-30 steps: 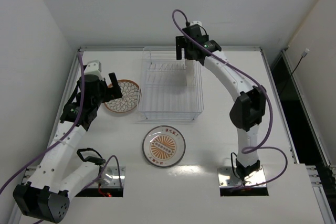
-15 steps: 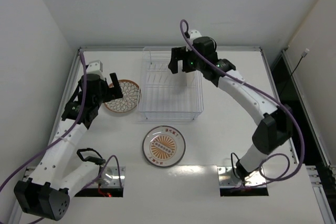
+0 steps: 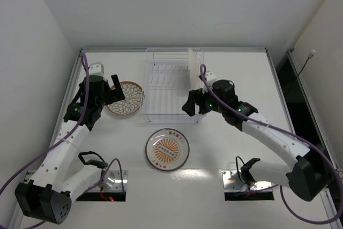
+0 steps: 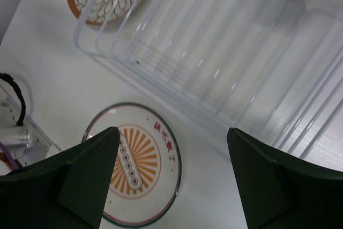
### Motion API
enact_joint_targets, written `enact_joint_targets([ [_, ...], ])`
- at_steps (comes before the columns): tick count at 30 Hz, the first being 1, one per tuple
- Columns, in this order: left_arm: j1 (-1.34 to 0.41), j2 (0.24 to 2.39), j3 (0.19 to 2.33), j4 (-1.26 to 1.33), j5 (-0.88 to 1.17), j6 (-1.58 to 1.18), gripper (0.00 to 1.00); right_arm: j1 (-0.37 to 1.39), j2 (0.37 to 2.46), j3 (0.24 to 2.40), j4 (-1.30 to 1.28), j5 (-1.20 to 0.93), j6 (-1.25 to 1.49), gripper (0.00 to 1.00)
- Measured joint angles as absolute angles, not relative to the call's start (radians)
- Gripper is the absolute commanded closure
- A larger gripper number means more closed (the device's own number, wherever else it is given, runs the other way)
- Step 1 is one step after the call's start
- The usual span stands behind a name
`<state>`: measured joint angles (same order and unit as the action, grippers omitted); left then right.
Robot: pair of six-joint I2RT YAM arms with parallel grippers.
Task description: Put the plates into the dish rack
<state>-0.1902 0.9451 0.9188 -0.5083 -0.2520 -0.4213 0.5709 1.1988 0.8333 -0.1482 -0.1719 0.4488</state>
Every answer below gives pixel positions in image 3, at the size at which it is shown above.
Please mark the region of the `orange rimmed flower plate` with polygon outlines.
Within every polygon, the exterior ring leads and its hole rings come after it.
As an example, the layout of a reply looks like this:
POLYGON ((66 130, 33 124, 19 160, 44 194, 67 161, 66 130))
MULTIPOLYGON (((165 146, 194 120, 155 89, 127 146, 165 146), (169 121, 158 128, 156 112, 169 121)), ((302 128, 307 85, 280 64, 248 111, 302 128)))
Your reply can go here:
POLYGON ((199 69, 200 65, 203 63, 203 52, 194 51, 193 49, 188 49, 189 58, 189 75, 190 75, 190 87, 192 90, 196 90, 201 87, 201 82, 199 79, 199 69))

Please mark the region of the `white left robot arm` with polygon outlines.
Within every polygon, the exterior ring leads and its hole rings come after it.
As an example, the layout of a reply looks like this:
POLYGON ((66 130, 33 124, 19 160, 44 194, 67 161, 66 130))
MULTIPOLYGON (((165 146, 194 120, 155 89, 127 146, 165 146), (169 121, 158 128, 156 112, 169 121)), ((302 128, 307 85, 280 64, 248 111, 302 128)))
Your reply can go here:
POLYGON ((85 161, 78 149, 104 106, 125 98, 118 76, 111 79, 113 88, 101 74, 86 76, 80 83, 41 166, 28 182, 19 183, 15 189, 24 216, 61 224, 79 196, 103 183, 109 165, 104 160, 85 161))

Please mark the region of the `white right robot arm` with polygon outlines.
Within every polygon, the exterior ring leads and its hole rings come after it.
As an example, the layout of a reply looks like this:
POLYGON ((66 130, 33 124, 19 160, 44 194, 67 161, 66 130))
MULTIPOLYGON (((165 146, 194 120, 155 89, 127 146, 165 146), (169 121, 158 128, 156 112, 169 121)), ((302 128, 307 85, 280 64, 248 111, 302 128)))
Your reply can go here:
POLYGON ((334 179, 324 161, 323 147, 313 150, 295 136, 273 129, 257 108, 238 99, 230 80, 214 82, 211 92, 202 88, 189 91, 182 110, 189 116, 210 111, 220 113, 228 124, 260 141, 284 161, 283 165, 263 162, 260 158, 247 161, 239 177, 248 186, 268 181, 290 188, 300 199, 309 202, 334 179))

